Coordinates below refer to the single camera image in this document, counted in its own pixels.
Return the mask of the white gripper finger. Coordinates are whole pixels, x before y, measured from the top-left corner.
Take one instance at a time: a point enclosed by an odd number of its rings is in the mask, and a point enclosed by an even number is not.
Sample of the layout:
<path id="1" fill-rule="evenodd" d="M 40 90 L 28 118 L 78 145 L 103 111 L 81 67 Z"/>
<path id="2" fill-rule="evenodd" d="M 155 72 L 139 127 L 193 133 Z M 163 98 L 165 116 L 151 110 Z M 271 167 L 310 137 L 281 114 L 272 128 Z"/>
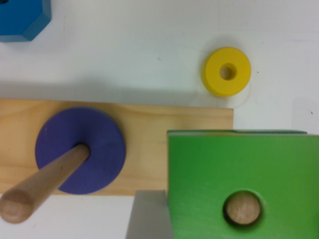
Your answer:
<path id="1" fill-rule="evenodd" d="M 164 190 L 138 190 L 126 239 L 173 239 Z"/>

